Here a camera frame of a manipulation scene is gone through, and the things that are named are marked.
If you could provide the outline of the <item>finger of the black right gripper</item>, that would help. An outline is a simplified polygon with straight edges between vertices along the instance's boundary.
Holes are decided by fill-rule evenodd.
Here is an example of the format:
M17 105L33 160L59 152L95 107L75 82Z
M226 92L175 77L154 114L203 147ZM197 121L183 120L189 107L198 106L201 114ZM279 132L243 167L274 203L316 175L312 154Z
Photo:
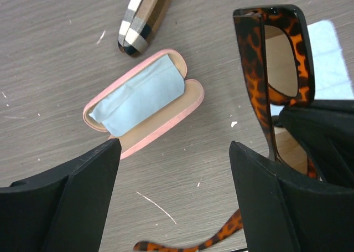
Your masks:
M311 178L353 188L353 100L315 100L287 106L278 115L308 157Z

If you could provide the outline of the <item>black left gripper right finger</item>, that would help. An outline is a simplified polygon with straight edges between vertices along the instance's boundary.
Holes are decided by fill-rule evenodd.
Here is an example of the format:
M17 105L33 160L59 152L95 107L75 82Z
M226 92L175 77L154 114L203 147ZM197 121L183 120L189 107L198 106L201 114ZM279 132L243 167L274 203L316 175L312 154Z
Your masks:
M240 142L229 148L249 251L352 251L353 189L317 181Z

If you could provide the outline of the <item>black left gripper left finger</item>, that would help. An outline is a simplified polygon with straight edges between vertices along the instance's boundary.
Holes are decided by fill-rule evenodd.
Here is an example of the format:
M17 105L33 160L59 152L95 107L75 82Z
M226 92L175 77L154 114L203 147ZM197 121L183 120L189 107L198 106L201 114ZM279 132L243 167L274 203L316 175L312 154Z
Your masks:
M113 138L1 188L1 250L98 251L121 150Z

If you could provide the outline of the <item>tortoiseshell brown sunglasses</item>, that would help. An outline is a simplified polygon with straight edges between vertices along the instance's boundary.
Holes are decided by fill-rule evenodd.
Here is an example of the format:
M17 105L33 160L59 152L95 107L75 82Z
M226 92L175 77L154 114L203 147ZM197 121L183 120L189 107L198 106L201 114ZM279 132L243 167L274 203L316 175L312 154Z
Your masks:
M229 157L238 210L206 241L190 247L203 251L244 231L247 251L285 251L297 245L277 170L295 173L275 129L282 124L272 105L308 106L314 100L315 77L309 33L302 10L293 4L240 8L233 20L244 81L255 116L268 144L264 157L232 142Z

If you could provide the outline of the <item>pink glasses case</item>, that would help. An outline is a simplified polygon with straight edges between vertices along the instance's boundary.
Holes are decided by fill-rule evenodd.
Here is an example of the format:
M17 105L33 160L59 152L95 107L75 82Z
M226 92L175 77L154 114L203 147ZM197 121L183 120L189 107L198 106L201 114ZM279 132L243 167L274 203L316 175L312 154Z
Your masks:
M121 142L121 158L147 146L195 111L204 99L199 81L174 49L160 50L95 96L82 112L92 129Z

